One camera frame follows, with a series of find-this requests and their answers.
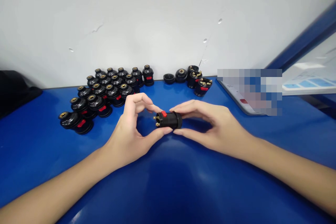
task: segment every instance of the white wall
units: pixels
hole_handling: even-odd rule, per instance
[[[51,88],[95,68],[264,68],[333,1],[0,0],[0,69]]]

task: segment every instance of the blue table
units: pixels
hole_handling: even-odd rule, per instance
[[[162,81],[141,88],[164,110],[200,99],[227,106],[252,134],[336,169],[335,121],[296,96],[283,97],[283,116],[247,116],[214,81],[197,98],[186,84]],[[123,107],[77,135],[59,125],[76,88],[44,93],[0,121],[0,207],[70,168],[101,147]],[[184,127],[208,125],[184,120]],[[155,128],[152,115],[139,117],[140,133]],[[144,157],[96,184],[59,223],[332,223],[323,211],[291,188],[244,161],[169,134]]]

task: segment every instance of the wall scratch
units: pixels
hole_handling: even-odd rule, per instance
[[[104,25],[104,23],[102,23],[100,26],[98,26],[97,29],[93,30],[91,33],[97,32],[103,25]]]

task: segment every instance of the electrical component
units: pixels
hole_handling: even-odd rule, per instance
[[[187,71],[184,70],[183,68],[179,69],[176,71],[175,74],[175,81],[177,83],[184,83],[187,79]]]
[[[78,90],[78,97],[80,98],[87,98],[89,95],[92,94],[92,90],[90,88],[80,86],[77,88]]]
[[[154,85],[153,74],[154,72],[150,65],[145,65],[145,68],[142,70],[142,75],[146,86]]]
[[[163,76],[163,80],[171,85],[175,82],[175,76],[173,74],[170,74],[170,73],[166,73],[164,76]]]
[[[106,75],[108,76],[108,77],[112,77],[113,75],[116,75],[117,74],[117,71],[116,70],[114,70],[113,68],[108,68],[107,69],[107,73],[106,73]]]
[[[97,114],[104,118],[108,117],[112,113],[112,107],[106,103],[105,99],[97,95],[90,95],[87,98],[89,107],[93,111],[97,111]]]
[[[135,94],[135,92],[134,92],[134,90],[133,90],[133,88],[131,86],[128,86],[125,83],[120,86],[120,95],[125,100],[126,100],[126,97],[128,95],[133,95],[133,94]]]
[[[114,107],[121,107],[124,105],[125,100],[121,97],[119,88],[114,87],[111,84],[107,85],[105,87],[105,94]]]
[[[96,70],[95,70],[95,72],[96,72],[96,78],[97,79],[99,79],[99,77],[100,76],[102,76],[102,75],[106,75],[106,72],[105,71],[102,71],[100,68],[97,68]]]
[[[93,121],[84,119],[82,115],[77,112],[65,111],[58,116],[61,120],[60,124],[65,129],[74,130],[79,135],[88,133],[93,127]]]
[[[124,68],[118,68],[118,73],[117,73],[117,75],[118,75],[121,79],[125,80],[125,79],[126,79],[126,75],[128,75],[128,72],[127,72]]]
[[[165,111],[161,111],[157,113],[156,116],[153,117],[156,120],[156,127],[170,127],[173,130],[182,127],[182,116],[180,113],[166,113]]]
[[[142,80],[142,72],[139,71],[137,67],[133,67],[131,74],[134,76],[134,78],[138,82],[139,88],[141,88],[144,85],[144,81]]]
[[[189,80],[188,80],[188,88],[194,89],[197,85],[197,82],[203,77],[202,71],[193,71],[190,73]]]
[[[135,93],[140,93],[140,88],[138,86],[137,80],[133,77],[132,74],[126,75],[126,84],[133,88]]]
[[[96,111],[92,111],[85,98],[74,97],[70,100],[71,108],[73,111],[81,114],[84,119],[93,119],[97,116]]]
[[[201,78],[197,83],[194,94],[198,97],[203,97],[212,86],[212,80],[206,78]]]
[[[93,94],[100,96],[101,98],[103,98],[108,104],[111,104],[111,101],[109,99],[107,99],[107,96],[105,94],[105,87],[100,85],[99,83],[94,84],[93,85],[93,89],[92,92]]]
[[[87,85],[89,86],[89,88],[92,88],[94,84],[99,83],[99,80],[93,77],[92,75],[89,75],[88,77],[86,77],[86,79],[87,79]]]
[[[107,75],[101,75],[100,78],[99,78],[99,83],[102,86],[106,86],[108,84],[111,84],[111,78],[108,77]]]
[[[118,75],[113,75],[111,78],[111,84],[117,88],[120,88],[121,84],[124,83],[124,80],[119,78]]]
[[[188,66],[187,81],[190,78],[191,72],[198,71],[198,70],[199,70],[198,66],[195,66],[195,65]]]

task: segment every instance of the blurred object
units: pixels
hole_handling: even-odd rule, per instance
[[[28,87],[23,76],[16,71],[0,71],[0,82],[0,118],[42,94],[42,89]]]

